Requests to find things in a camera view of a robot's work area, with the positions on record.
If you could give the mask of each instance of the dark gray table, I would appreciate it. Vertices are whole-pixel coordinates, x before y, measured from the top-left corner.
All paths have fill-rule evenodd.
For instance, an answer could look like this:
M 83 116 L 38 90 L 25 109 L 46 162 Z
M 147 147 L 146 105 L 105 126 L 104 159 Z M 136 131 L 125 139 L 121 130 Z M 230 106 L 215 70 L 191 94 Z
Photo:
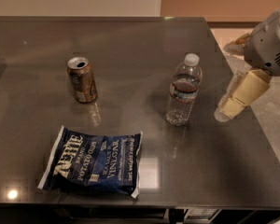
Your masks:
M 189 125 L 164 119 L 186 53 L 203 84 Z M 98 99 L 75 101 L 66 61 L 85 56 Z M 0 203 L 280 208 L 280 163 L 251 109 L 229 123 L 214 111 L 231 79 L 203 18 L 0 17 Z M 89 134 L 143 131 L 140 195 L 36 188 L 61 126 Z M 19 196 L 9 200 L 10 190 Z

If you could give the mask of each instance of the soda can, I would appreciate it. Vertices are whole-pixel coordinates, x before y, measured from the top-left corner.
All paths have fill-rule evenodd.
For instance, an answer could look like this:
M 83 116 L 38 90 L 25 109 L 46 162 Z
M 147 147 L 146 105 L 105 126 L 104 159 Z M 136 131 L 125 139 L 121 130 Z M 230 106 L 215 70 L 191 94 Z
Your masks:
M 67 73 L 74 88 L 76 100 L 89 103 L 97 98 L 91 64 L 85 57 L 74 57 L 67 62 Z

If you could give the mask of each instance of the bottle cap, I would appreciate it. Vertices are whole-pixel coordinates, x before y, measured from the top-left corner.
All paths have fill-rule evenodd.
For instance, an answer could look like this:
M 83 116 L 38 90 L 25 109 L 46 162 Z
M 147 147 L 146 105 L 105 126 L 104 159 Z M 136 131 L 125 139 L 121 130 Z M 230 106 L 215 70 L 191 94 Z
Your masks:
M 185 61 L 184 61 L 184 63 L 188 66 L 196 66 L 198 62 L 199 62 L 199 56 L 193 53 L 188 54 L 185 57 Z

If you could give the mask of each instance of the water bottle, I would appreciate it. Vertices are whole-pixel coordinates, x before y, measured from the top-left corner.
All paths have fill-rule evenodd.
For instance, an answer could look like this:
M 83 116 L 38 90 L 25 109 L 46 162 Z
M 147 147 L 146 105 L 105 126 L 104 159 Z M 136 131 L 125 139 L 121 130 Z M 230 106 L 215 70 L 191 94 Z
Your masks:
M 203 72 L 198 65 L 199 56 L 188 54 L 180 63 L 172 78 L 169 89 L 166 119 L 169 123 L 180 126 L 188 122 L 190 112 L 198 94 Z

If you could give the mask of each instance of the can top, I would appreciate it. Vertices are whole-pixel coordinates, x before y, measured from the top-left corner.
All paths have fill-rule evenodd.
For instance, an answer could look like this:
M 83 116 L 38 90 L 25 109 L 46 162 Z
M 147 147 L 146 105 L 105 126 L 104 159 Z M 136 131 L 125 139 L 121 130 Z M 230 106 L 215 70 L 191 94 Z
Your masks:
M 89 61 L 85 57 L 74 57 L 67 62 L 67 67 L 79 70 L 88 65 Z

